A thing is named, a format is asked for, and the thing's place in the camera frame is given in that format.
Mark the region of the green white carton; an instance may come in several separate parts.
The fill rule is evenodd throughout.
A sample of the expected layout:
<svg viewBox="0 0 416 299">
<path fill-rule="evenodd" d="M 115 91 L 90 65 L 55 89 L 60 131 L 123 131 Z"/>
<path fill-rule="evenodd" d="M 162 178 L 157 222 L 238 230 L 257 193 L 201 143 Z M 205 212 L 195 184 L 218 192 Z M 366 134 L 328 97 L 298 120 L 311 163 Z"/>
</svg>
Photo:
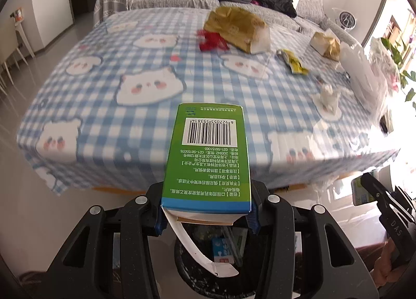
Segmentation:
<svg viewBox="0 0 416 299">
<path fill-rule="evenodd" d="M 362 176 L 351 181 L 354 206 L 360 206 L 375 201 L 375 198 L 362 185 Z"/>
</svg>

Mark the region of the green medicine box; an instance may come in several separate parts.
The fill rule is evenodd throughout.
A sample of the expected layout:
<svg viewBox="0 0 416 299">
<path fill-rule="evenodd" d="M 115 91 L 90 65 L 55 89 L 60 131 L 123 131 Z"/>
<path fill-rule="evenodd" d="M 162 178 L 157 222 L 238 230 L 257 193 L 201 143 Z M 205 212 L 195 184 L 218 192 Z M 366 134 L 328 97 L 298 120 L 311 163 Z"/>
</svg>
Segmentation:
<svg viewBox="0 0 416 299">
<path fill-rule="evenodd" d="M 238 275 L 232 264 L 203 255 L 184 224 L 231 226 L 252 209 L 243 108 L 181 103 L 168 152 L 161 208 L 183 247 L 219 278 Z"/>
</svg>

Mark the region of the white tissue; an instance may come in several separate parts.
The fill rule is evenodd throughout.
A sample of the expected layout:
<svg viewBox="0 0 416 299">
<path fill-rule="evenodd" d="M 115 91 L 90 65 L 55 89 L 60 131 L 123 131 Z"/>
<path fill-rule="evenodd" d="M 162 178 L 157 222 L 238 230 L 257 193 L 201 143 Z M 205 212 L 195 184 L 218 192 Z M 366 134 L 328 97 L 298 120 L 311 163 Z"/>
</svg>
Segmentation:
<svg viewBox="0 0 416 299">
<path fill-rule="evenodd" d="M 339 108 L 340 97 L 341 91 L 337 88 L 334 89 L 331 84 L 325 83 L 321 86 L 320 100 L 328 112 L 336 114 Z"/>
</svg>

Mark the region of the yellow snack wrapper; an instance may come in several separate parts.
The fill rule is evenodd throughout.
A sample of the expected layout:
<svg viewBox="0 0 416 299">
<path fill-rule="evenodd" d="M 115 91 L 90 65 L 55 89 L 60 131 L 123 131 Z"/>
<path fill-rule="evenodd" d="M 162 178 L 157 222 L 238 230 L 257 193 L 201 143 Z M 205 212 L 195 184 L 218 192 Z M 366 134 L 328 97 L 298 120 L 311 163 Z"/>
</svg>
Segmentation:
<svg viewBox="0 0 416 299">
<path fill-rule="evenodd" d="M 308 75 L 309 70 L 305 68 L 293 52 L 287 49 L 279 49 L 276 55 L 284 61 L 292 74 Z"/>
</svg>

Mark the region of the small gold tissue pack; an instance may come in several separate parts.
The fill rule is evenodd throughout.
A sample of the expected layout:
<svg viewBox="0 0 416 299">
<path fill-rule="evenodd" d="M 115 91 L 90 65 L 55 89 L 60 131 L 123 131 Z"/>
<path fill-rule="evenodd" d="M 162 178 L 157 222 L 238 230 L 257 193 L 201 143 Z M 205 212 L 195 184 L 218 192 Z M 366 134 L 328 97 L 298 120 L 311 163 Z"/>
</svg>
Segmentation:
<svg viewBox="0 0 416 299">
<path fill-rule="evenodd" d="M 327 29 L 325 32 L 315 32 L 310 40 L 310 45 L 322 57 L 337 62 L 340 60 L 341 42 L 331 29 Z"/>
</svg>

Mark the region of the large gold paper bag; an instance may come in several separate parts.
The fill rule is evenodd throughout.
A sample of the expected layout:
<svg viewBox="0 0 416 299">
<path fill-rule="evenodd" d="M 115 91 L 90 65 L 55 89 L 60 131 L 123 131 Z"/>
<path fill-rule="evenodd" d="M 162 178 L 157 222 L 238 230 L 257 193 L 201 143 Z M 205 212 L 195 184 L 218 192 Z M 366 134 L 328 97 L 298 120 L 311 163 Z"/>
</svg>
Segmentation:
<svg viewBox="0 0 416 299">
<path fill-rule="evenodd" d="M 218 33 L 227 43 L 245 53 L 255 55 L 271 49 L 268 24 L 243 8 L 221 6 L 212 10 L 204 23 L 204 30 Z"/>
</svg>

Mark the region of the black trash bin with liner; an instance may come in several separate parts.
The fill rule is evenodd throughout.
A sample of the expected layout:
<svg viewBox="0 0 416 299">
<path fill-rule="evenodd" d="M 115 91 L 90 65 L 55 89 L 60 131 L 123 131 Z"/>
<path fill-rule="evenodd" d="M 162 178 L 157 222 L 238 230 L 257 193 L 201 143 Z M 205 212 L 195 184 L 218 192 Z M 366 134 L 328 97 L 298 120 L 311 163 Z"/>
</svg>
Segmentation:
<svg viewBox="0 0 416 299">
<path fill-rule="evenodd" d="M 246 227 L 233 227 L 225 233 L 223 226 L 184 224 L 199 251 L 214 262 L 212 238 L 226 238 L 234 256 L 230 264 L 236 276 L 220 278 L 202 267 L 183 247 L 180 240 L 174 246 L 174 260 L 183 281 L 199 295 L 207 298 L 249 298 L 255 295 L 259 282 L 258 237 Z"/>
</svg>

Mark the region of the white blue milk carton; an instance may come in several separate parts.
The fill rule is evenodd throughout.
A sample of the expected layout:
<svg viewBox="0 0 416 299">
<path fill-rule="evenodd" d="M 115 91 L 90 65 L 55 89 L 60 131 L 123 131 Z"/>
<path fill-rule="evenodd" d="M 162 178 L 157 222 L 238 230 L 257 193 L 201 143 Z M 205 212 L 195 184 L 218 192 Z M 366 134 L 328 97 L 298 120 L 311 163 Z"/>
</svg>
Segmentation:
<svg viewBox="0 0 416 299">
<path fill-rule="evenodd" d="M 234 263 L 234 256 L 226 238 L 212 238 L 212 247 L 215 262 Z"/>
</svg>

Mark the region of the blue checkered bear tablecloth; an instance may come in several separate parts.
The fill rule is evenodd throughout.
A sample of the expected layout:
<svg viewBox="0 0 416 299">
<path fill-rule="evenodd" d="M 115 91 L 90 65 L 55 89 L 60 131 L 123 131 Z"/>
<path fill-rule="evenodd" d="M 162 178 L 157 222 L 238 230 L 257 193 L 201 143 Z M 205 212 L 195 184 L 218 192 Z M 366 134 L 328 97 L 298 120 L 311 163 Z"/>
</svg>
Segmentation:
<svg viewBox="0 0 416 299">
<path fill-rule="evenodd" d="M 164 177 L 181 103 L 240 105 L 251 176 L 271 189 L 363 171 L 400 149 L 372 121 L 335 62 L 307 36 L 271 28 L 271 50 L 202 52 L 208 11 L 150 8 L 118 13 L 57 64 L 33 100 L 16 141 L 55 193 L 110 186 L 146 189 Z M 276 55 L 295 54 L 308 75 Z M 341 91 L 336 114 L 325 83 Z"/>
</svg>

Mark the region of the clear plastic bag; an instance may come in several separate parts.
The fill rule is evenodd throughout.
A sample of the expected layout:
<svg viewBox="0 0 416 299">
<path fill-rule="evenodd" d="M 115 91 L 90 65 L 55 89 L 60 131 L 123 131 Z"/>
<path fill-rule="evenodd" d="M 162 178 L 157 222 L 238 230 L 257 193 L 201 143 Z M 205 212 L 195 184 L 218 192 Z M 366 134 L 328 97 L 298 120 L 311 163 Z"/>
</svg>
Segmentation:
<svg viewBox="0 0 416 299">
<path fill-rule="evenodd" d="M 371 40 L 368 54 L 362 46 L 351 47 L 345 42 L 340 49 L 340 63 L 350 77 L 355 97 L 374 119 L 380 119 L 400 88 L 397 65 L 380 38 Z"/>
</svg>

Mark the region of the green houseplant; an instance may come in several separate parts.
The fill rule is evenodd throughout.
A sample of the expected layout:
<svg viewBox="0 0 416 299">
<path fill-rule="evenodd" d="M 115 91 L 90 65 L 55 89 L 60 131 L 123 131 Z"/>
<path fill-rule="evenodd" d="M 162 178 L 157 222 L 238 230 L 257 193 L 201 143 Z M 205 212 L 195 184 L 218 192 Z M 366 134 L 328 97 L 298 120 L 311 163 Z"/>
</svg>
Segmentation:
<svg viewBox="0 0 416 299">
<path fill-rule="evenodd" d="M 385 49 L 387 49 L 388 53 L 391 56 L 395 66 L 397 66 L 399 72 L 399 82 L 400 88 L 403 90 L 408 85 L 408 81 L 415 82 L 415 71 L 408 72 L 404 69 L 404 59 L 402 53 L 397 48 L 397 46 L 393 45 L 390 40 L 387 38 L 381 37 L 381 42 Z M 407 50 L 407 46 L 402 41 L 403 50 Z M 412 107 L 415 109 L 415 88 L 410 88 L 410 90 L 406 93 L 405 102 L 411 102 Z"/>
</svg>

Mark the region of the small desk fan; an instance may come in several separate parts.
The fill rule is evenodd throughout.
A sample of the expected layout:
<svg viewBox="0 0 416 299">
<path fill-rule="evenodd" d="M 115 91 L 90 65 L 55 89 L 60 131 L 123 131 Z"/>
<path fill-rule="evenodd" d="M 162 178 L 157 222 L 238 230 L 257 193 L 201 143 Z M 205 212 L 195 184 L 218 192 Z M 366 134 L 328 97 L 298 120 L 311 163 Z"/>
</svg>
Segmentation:
<svg viewBox="0 0 416 299">
<path fill-rule="evenodd" d="M 356 18 L 354 15 L 346 10 L 340 8 L 332 8 L 335 23 L 343 30 L 353 30 L 356 26 Z"/>
</svg>

